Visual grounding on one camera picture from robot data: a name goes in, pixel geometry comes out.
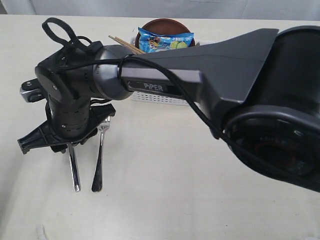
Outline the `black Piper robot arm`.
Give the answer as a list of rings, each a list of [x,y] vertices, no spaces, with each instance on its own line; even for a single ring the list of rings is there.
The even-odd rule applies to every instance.
[[[35,67],[28,102],[46,121],[18,144],[24,154],[83,144],[134,92],[185,100],[253,171],[320,190],[320,28],[261,28],[213,44],[134,55],[100,41],[47,34],[62,49]]]

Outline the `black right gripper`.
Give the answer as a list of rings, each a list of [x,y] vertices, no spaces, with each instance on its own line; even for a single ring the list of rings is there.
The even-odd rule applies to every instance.
[[[50,147],[53,152],[64,152],[68,144],[85,144],[95,136],[98,126],[107,117],[113,117],[116,113],[112,104],[93,106],[88,114],[79,116],[77,123],[62,124],[60,129],[54,126],[51,119],[50,108],[45,107],[47,120],[26,136],[17,140],[22,153],[25,155],[32,149]]]

